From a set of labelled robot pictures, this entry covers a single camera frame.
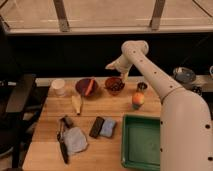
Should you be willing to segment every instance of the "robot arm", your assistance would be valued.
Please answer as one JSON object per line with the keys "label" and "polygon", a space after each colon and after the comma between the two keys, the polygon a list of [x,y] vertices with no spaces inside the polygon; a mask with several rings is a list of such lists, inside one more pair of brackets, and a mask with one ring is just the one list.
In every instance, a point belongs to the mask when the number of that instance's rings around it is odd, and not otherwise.
{"label": "robot arm", "polygon": [[162,102],[161,171],[212,171],[213,131],[206,102],[153,64],[145,56],[145,41],[125,42],[122,53],[106,69],[127,76],[134,64]]}

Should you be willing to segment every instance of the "chocolate bar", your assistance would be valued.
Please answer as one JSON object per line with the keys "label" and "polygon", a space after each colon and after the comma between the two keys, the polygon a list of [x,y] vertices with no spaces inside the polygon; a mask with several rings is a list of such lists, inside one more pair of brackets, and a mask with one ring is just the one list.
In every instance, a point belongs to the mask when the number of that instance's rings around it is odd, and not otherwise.
{"label": "chocolate bar", "polygon": [[90,130],[89,136],[93,137],[93,138],[97,138],[102,125],[104,123],[104,119],[102,117],[96,117],[95,122],[93,123],[92,129]]}

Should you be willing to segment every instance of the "teal plastic tray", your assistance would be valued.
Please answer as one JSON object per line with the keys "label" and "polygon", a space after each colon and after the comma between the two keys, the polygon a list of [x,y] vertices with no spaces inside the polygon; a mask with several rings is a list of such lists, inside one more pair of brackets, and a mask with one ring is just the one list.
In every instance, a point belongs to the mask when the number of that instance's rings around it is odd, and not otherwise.
{"label": "teal plastic tray", "polygon": [[126,168],[160,171],[160,120],[124,115],[121,163]]}

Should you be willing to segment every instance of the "gray sponge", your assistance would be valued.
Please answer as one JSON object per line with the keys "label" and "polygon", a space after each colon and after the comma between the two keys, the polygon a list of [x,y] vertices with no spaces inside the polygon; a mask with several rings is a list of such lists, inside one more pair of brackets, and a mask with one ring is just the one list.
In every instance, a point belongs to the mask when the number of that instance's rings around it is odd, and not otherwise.
{"label": "gray sponge", "polygon": [[100,135],[110,138],[113,134],[113,130],[116,125],[116,121],[111,118],[104,118],[104,119],[105,119],[105,121],[102,125]]}

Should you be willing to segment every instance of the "bowl of cherries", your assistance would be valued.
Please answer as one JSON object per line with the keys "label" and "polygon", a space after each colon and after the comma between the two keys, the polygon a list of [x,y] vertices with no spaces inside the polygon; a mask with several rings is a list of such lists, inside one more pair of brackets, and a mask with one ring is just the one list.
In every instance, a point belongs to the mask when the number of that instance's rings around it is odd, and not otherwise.
{"label": "bowl of cherries", "polygon": [[113,96],[118,95],[123,90],[124,86],[125,84],[120,77],[109,77],[105,81],[105,88],[108,93]]}

